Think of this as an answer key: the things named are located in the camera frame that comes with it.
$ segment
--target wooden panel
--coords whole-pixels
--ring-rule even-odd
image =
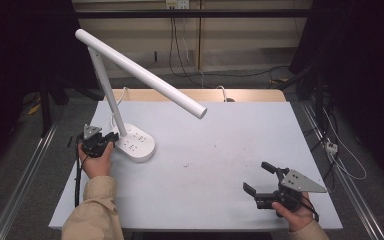
[[[78,10],[150,10],[165,9],[165,1],[153,2],[117,2],[117,3],[77,3]],[[190,1],[191,9],[196,1]],[[153,52],[170,50],[172,25],[166,19],[80,19],[80,26],[98,39],[120,52]],[[179,44],[185,38],[188,48],[193,50],[197,40],[197,20],[177,19],[177,37]]]
[[[204,1],[205,9],[294,9],[296,1]],[[299,1],[309,8],[311,0]],[[293,18],[215,18],[203,19],[202,47],[205,49],[252,49],[296,47],[303,19]]]
[[[113,89],[116,100],[122,96],[123,89]],[[221,89],[180,89],[195,101],[222,102]],[[226,89],[226,97],[236,102],[286,102],[283,92],[276,89]],[[153,89],[127,89],[123,101],[170,101]]]

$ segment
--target lamp base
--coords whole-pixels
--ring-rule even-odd
[[[142,163],[149,160],[155,153],[154,138],[132,124],[124,126],[127,136],[120,136],[115,146],[135,162]],[[119,132],[118,128],[115,127],[113,132]]]

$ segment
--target metal rail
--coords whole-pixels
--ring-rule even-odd
[[[18,17],[34,18],[305,18],[339,15],[333,9],[182,9],[182,10],[79,10],[62,11],[21,11],[5,13]]]
[[[314,129],[316,129],[315,130],[316,136],[320,141],[322,139],[322,133],[320,132],[320,128],[317,127],[317,122],[313,117],[315,116],[315,112],[313,108],[311,107],[310,104],[304,104],[304,103],[301,103],[301,107],[303,108],[311,126]],[[332,163],[334,161],[333,156],[331,154],[328,154],[328,156],[329,156],[330,163]],[[341,164],[342,168],[346,169],[339,157],[337,162],[338,164]],[[382,229],[378,221],[376,220],[375,215],[373,214],[372,210],[364,200],[363,196],[361,195],[360,191],[355,185],[353,179],[347,174],[344,174],[344,172],[341,169],[339,169],[339,167],[337,167],[336,165],[334,169],[339,180],[344,186],[344,189],[347,192],[347,195],[350,198],[352,205],[354,206],[358,216],[360,217],[361,222],[366,228],[366,231],[369,234],[370,239],[384,240],[384,233],[382,232]]]
[[[45,156],[46,150],[49,147],[49,144],[52,141],[52,138],[56,132],[58,123],[60,122],[63,109],[58,111],[56,114],[56,119],[51,125],[48,133],[39,140],[39,143],[36,147],[33,156],[31,157],[29,164],[27,165],[26,170],[23,173],[20,181],[18,182],[17,187],[14,189],[10,200],[5,205],[4,209],[0,214],[0,240],[3,240],[8,235],[8,232],[14,222],[15,217],[17,216],[18,211],[20,210],[21,205],[23,204],[24,198],[27,195],[29,187],[36,175],[37,170],[40,167],[43,157]]]

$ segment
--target wall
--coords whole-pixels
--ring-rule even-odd
[[[191,9],[298,9],[310,8],[311,0],[285,1],[198,1]],[[165,1],[74,0],[79,10],[165,9]],[[183,63],[188,70],[267,69],[289,65],[298,46],[306,19],[285,18],[211,18],[176,19],[176,33]],[[167,68],[169,52],[177,57],[175,41],[171,46],[170,19],[81,19],[83,29],[122,52],[151,71]],[[155,64],[154,52],[158,61]],[[110,77],[121,74],[115,65],[105,62]],[[173,62],[179,69],[178,62]]]

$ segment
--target lamp arm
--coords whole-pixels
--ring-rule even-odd
[[[96,74],[98,74],[99,81],[101,82],[105,96],[107,97],[107,101],[110,105],[111,112],[113,113],[120,136],[125,137],[127,135],[126,128],[124,126],[123,119],[121,118],[120,111],[118,110],[110,80],[108,79],[107,71],[105,70],[104,63],[102,62],[102,57],[97,51],[95,51],[95,49],[88,47],[88,50],[90,57],[92,58],[93,65],[95,66]]]
[[[195,117],[202,119],[206,114],[207,109],[204,106],[192,100],[170,84],[163,81],[161,78],[155,76],[153,73],[125,57],[123,54],[117,52],[115,49],[106,45],[83,29],[76,31],[76,37],[90,48],[93,48],[96,52],[110,59],[117,66],[130,73],[132,76],[141,80],[149,87],[157,90],[159,93],[184,108]]]

